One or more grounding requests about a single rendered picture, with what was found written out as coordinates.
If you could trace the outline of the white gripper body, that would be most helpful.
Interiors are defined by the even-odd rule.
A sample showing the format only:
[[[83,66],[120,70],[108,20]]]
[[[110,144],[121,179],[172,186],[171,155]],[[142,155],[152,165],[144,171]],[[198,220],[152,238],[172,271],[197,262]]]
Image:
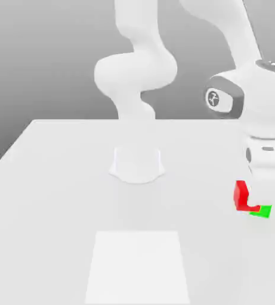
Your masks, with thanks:
[[[275,205],[275,169],[251,169],[248,204]]]

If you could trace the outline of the small green cube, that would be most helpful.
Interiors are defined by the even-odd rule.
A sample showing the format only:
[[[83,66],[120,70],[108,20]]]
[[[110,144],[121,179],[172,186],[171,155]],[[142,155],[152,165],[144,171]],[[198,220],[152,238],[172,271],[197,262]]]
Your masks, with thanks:
[[[259,211],[251,211],[249,214],[252,216],[268,219],[271,214],[271,209],[272,209],[272,205],[269,206],[262,205]]]

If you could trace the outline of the small red cube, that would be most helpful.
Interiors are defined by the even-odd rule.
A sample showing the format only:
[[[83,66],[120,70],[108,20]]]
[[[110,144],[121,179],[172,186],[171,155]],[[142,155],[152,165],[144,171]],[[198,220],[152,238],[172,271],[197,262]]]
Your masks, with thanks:
[[[244,180],[237,180],[234,187],[233,199],[237,211],[259,212],[260,205],[248,205],[249,191]]]

